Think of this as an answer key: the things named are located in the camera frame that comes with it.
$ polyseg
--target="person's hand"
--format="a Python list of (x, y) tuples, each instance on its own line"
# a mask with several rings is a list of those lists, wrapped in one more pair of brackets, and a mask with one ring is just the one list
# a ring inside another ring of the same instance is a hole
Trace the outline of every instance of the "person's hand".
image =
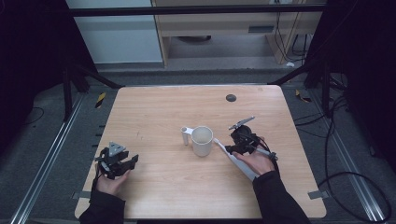
[(238, 160), (243, 161), (257, 175), (263, 175), (267, 172), (275, 170), (275, 167), (271, 160), (257, 150), (246, 156), (234, 151), (233, 155)]
[(103, 193), (117, 196), (121, 185), (128, 179), (129, 173), (131, 173), (131, 170), (128, 170), (125, 174), (114, 180), (105, 177), (104, 174), (101, 174), (98, 178), (96, 189)]

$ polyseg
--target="metal bracket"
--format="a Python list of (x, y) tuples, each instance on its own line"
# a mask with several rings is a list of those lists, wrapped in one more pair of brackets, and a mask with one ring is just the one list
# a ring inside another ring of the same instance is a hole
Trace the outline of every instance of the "metal bracket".
[(123, 147), (122, 145), (119, 145), (117, 143), (110, 142), (108, 149), (109, 149), (108, 156), (113, 157), (113, 156), (119, 154), (120, 152), (122, 152), (123, 150), (125, 150), (125, 147)]
[(237, 128), (241, 127), (242, 125), (244, 125), (245, 123), (253, 120), (254, 118), (255, 118), (254, 116), (251, 116), (248, 119), (242, 119), (242, 120), (238, 121), (235, 125), (231, 126), (228, 130), (237, 129)]
[(72, 196), (71, 196), (71, 198), (72, 199), (76, 199), (76, 200), (78, 200), (78, 199), (80, 199), (80, 198), (91, 198), (91, 192), (90, 191), (80, 191), (80, 192), (73, 192), (73, 194), (72, 194)]
[(320, 191), (320, 190), (311, 191), (311, 192), (308, 192), (308, 196), (309, 196), (309, 199), (311, 199), (311, 200), (314, 200), (317, 198), (326, 199), (326, 198), (331, 197), (330, 193), (327, 190), (325, 190), (325, 191)]

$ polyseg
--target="wooden table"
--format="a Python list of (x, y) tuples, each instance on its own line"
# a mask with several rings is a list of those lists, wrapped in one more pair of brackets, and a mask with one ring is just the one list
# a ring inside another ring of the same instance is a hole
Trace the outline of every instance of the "wooden table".
[[(226, 96), (234, 94), (235, 102)], [(282, 90), (278, 86), (130, 87), (119, 90), (96, 156), (110, 141), (125, 146), (139, 162), (121, 190), (125, 217), (260, 218), (252, 184), (215, 144), (204, 158), (184, 146), (180, 129), (205, 125), (224, 145), (233, 145), (228, 128), (241, 119), (265, 137), (277, 153), (288, 192), (309, 217), (324, 217), (321, 199)], [(91, 189), (94, 163), (84, 190)], [(88, 207), (80, 198), (76, 217)]]

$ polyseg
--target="robotic hand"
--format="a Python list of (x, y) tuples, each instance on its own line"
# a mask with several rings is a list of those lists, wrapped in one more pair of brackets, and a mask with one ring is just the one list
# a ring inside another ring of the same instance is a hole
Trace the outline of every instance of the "robotic hand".
[(128, 157), (129, 151), (124, 151), (125, 147), (110, 142), (109, 147), (105, 147), (98, 158), (98, 168), (107, 178), (114, 179), (116, 176), (125, 174), (128, 170), (133, 170), (139, 159), (139, 155), (135, 155), (129, 161), (122, 162)]
[(277, 161), (277, 156), (275, 152), (271, 152), (269, 147), (266, 145), (263, 139), (261, 139), (259, 136), (257, 136), (255, 133), (252, 133), (250, 128), (246, 125), (248, 121), (254, 119), (254, 117), (251, 117), (249, 119), (243, 119), (239, 122), (237, 122), (234, 126), (230, 127), (229, 130), (235, 129), (231, 133), (231, 138), (233, 139), (233, 142), (235, 143), (234, 146), (226, 146), (227, 152), (232, 154), (234, 151), (239, 153), (239, 154), (244, 154), (246, 152), (252, 153), (254, 150), (259, 151), (260, 153), (263, 153), (266, 155), (276, 166), (276, 161)]

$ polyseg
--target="black sleeve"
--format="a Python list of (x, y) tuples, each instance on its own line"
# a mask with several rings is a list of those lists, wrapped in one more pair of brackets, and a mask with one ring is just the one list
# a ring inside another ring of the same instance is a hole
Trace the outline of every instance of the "black sleeve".
[(265, 224), (311, 223), (299, 204), (286, 192), (278, 172), (272, 171), (253, 180)]
[(121, 224), (124, 219), (125, 201), (100, 191), (91, 194), (90, 206), (79, 217), (81, 224)]

